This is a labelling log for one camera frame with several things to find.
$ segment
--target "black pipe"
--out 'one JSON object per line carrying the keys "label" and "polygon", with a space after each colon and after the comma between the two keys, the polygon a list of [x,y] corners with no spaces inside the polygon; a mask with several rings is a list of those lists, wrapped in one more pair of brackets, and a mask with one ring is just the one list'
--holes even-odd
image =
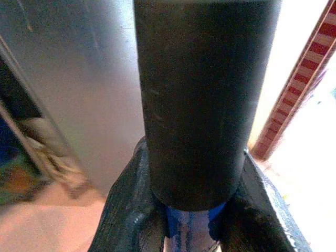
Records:
{"label": "black pipe", "polygon": [[280,1],[135,0],[151,187],[201,211],[235,192]]}

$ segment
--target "gray metal panel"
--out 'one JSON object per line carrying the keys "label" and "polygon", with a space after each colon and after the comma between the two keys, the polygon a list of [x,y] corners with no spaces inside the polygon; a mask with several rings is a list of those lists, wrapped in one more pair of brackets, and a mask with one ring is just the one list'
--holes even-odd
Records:
{"label": "gray metal panel", "polygon": [[0,24],[3,57],[108,193],[144,135],[132,1],[2,0]]}

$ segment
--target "tiled floor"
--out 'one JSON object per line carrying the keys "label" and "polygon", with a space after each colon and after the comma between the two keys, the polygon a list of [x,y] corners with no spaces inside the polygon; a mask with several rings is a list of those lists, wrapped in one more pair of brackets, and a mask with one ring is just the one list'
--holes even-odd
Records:
{"label": "tiled floor", "polygon": [[0,207],[1,252],[87,251],[105,203],[90,189],[72,200],[58,183],[46,186],[32,202]]}

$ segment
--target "black rubber sleeve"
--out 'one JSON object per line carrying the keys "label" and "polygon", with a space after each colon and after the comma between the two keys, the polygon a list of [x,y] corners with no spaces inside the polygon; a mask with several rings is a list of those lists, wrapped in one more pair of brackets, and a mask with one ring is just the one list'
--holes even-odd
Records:
{"label": "black rubber sleeve", "polygon": [[135,0],[152,191],[185,211],[236,191],[280,1]]}

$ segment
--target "red and white striped tape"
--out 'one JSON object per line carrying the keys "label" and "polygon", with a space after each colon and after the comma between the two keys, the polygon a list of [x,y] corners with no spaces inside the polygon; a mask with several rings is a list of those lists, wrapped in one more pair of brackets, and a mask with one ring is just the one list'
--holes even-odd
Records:
{"label": "red and white striped tape", "polygon": [[336,1],[329,1],[252,149],[266,159],[336,49]]}

